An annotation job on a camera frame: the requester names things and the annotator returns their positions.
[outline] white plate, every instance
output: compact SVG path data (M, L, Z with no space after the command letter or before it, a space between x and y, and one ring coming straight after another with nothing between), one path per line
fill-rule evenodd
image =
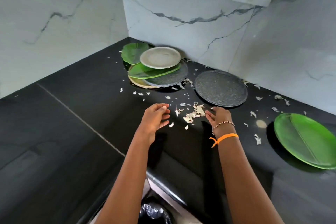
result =
M163 69L177 65L181 60L180 53L169 47L155 47L140 56L140 62L148 67Z

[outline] person's left hand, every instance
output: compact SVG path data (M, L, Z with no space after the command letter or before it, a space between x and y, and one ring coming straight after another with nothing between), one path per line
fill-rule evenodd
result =
M170 117L168 107L169 104L153 104L145 110L137 131L148 136L149 145L155 140L155 132L169 124L169 121L166 120Z

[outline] person's left arm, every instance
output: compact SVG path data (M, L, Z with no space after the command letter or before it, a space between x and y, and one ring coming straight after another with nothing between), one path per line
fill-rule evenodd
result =
M145 110L141 123L128 148L123 166L101 209L95 224L136 224L144 189L149 146L155 132L166 126L169 104L154 104Z

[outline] countertop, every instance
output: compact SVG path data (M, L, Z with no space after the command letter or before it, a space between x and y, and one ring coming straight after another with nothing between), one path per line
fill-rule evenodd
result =
M1 223L88 221L106 199L144 110L157 102L172 104L174 126L157 132L149 178L204 224L231 222L210 125L205 117L195 118L186 130L186 107L174 114L180 103L211 105L189 84L184 90L132 85L119 51L136 41L126 38L0 100ZM192 81L211 69L187 65ZM287 106L274 99L277 93L247 86L246 102L230 111L246 156L284 222L334 223L336 172L289 154L275 137L279 113L271 108L306 112L334 134L336 116L285 97ZM258 128L256 120L265 121L267 129Z

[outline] white marble tile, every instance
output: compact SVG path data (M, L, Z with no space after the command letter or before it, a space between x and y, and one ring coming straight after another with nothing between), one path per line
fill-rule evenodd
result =
M232 0L124 0L129 35L228 70L254 6Z
M122 0L1 0L0 97L128 36Z
M335 0L273 0L255 15L229 72L336 114Z

